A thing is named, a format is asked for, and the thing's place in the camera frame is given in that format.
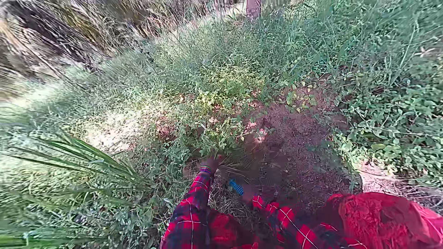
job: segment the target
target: grass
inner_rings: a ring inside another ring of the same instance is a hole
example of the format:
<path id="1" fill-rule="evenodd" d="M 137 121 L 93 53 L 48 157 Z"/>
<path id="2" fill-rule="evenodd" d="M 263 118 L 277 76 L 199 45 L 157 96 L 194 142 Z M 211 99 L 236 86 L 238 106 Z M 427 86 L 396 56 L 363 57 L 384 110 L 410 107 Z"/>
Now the grass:
<path id="1" fill-rule="evenodd" d="M 370 159 L 443 186 L 442 5 L 305 4 L 165 36 L 146 45 L 150 54 L 128 50 L 101 64 L 102 73 L 72 69 L 49 100 L 9 109 L 3 123 L 14 124 L 2 126 L 1 145 L 27 163 L 11 167 L 2 156 L 6 241 L 157 246 L 190 183 L 183 167 L 239 153 L 253 101 L 309 112 L 315 98 L 296 89 L 328 96 L 335 112 L 320 113 L 320 122 L 346 117 L 348 130 L 335 129 L 332 146 L 349 174 Z M 56 136 L 62 130 L 93 146 Z M 95 135 L 112 132 L 131 147 L 114 159 L 98 150 L 110 152 L 114 135 Z"/>

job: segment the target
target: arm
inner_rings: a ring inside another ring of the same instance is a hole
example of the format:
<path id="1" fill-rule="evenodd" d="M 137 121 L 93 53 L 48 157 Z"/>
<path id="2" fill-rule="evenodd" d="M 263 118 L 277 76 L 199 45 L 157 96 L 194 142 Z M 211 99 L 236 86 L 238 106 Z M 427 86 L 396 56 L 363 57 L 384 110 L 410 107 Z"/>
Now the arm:
<path id="1" fill-rule="evenodd" d="M 185 198 L 175 208 L 160 248 L 206 247 L 210 175 L 200 172 Z"/>
<path id="2" fill-rule="evenodd" d="M 265 204 L 261 196 L 252 198 L 252 205 L 266 217 L 277 240 L 286 248 L 329 249 L 353 248 L 367 249 L 355 239 L 343 237 L 333 226 L 320 223 L 311 229 L 295 217 L 295 210 L 279 203 Z"/>

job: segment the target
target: dirt ground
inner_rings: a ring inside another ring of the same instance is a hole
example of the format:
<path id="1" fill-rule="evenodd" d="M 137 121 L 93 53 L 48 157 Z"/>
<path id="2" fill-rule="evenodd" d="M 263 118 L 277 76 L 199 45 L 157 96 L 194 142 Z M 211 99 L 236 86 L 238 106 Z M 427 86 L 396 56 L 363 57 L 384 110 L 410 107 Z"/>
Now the dirt ground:
<path id="1" fill-rule="evenodd" d="M 331 162 L 332 157 L 322 148 L 329 139 L 328 127 L 310 114 L 290 113 L 284 105 L 266 111 L 267 115 L 248 126 L 262 130 L 262 134 L 245 139 L 249 159 L 255 159 L 246 176 L 259 192 L 307 215 L 331 195 L 351 192 L 350 181 L 337 170 L 336 159 Z"/>

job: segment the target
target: person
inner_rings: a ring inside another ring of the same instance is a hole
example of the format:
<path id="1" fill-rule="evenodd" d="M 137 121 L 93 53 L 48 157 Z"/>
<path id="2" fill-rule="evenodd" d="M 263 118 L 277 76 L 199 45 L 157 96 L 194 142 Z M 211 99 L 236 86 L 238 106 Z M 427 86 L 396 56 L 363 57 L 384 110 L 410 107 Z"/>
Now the person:
<path id="1" fill-rule="evenodd" d="M 244 229 L 230 214 L 208 207 L 219 158 L 202 162 L 189 192 L 178 204 L 161 249 L 437 249 L 443 248 L 443 218 L 405 198 L 382 193 L 331 196 L 310 224 L 277 202 L 266 203 L 245 186 L 242 198 L 267 219 L 278 245 Z"/>

